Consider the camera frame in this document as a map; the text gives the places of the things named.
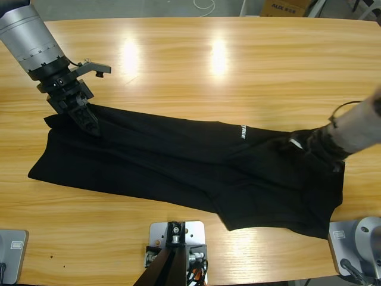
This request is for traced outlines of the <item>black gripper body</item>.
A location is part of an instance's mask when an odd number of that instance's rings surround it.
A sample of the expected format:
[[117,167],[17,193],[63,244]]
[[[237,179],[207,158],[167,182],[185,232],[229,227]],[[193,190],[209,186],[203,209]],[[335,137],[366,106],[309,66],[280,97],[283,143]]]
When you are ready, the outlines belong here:
[[67,57],[58,57],[30,70],[29,77],[40,82],[38,90],[48,95],[47,102],[57,113],[67,113],[69,106],[86,105],[93,97],[84,81],[77,79],[84,73],[82,67],[87,63],[74,63]]
[[290,140],[302,150],[304,156],[314,163],[336,163],[344,161],[349,153],[336,145],[327,128],[296,130],[292,132]]

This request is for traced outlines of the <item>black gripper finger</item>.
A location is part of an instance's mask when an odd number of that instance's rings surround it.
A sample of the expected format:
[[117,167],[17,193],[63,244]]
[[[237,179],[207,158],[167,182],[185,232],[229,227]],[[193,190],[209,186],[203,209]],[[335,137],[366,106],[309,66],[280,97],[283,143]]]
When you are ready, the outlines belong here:
[[80,127],[84,131],[94,136],[100,136],[98,119],[87,105],[78,108],[77,119]]
[[87,105],[73,105],[68,108],[69,116],[88,134],[95,135],[95,115]]

